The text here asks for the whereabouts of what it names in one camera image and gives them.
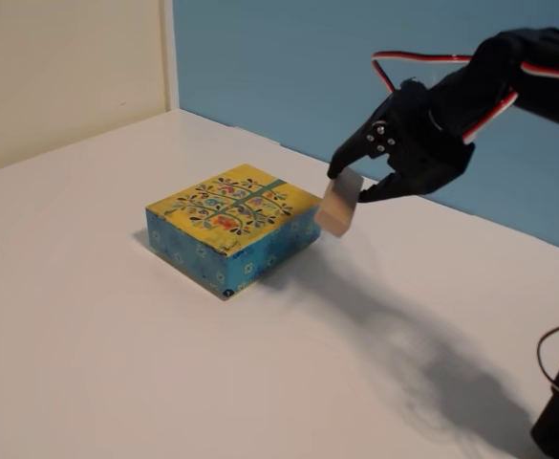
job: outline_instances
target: tree design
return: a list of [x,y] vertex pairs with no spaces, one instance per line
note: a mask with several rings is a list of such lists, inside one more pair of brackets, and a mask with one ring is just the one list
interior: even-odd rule
[[274,225],[277,216],[291,215],[292,207],[285,202],[287,195],[266,189],[252,179],[240,182],[218,178],[212,185],[196,186],[194,194],[177,198],[173,208],[164,213],[182,211],[194,227],[208,230],[222,227],[236,235]]

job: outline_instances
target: wooden box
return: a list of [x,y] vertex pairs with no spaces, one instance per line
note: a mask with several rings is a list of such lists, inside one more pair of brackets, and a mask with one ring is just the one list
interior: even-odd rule
[[152,248],[224,298],[320,234],[320,199],[243,164],[146,208]]

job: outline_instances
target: white table surface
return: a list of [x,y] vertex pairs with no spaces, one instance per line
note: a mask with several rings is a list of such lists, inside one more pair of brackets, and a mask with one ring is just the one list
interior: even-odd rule
[[143,210],[241,163],[327,184],[179,111],[0,170],[0,459],[537,457],[559,249],[399,199],[222,302]]

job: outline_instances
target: robotic arm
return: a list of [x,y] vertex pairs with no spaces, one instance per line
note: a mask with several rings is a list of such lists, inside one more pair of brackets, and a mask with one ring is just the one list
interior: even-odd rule
[[[408,79],[395,89],[377,63],[389,57],[467,61],[431,88]],[[360,193],[369,203],[432,193],[461,176],[474,152],[478,131],[508,106],[559,123],[559,30],[521,29],[499,33],[470,56],[388,52],[373,65],[390,96],[334,153],[328,177],[351,163],[388,155],[394,169]]]

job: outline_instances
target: yellow box lid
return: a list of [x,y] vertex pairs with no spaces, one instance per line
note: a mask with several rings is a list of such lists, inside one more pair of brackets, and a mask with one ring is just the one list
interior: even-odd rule
[[230,256],[319,202],[297,186],[242,164],[147,208]]

